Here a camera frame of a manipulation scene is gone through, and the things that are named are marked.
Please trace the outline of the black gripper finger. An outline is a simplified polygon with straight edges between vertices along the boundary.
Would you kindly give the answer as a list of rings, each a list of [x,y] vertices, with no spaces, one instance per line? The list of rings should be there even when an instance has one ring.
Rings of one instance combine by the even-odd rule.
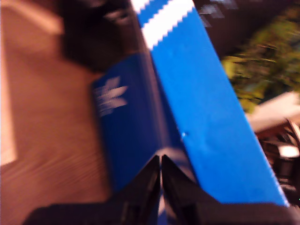
[[[162,156],[162,182],[171,208],[182,225],[203,225],[199,209],[220,204],[193,182],[167,155]]]
[[[160,161],[155,155],[114,200],[126,206],[123,225],[156,225],[161,191]]]

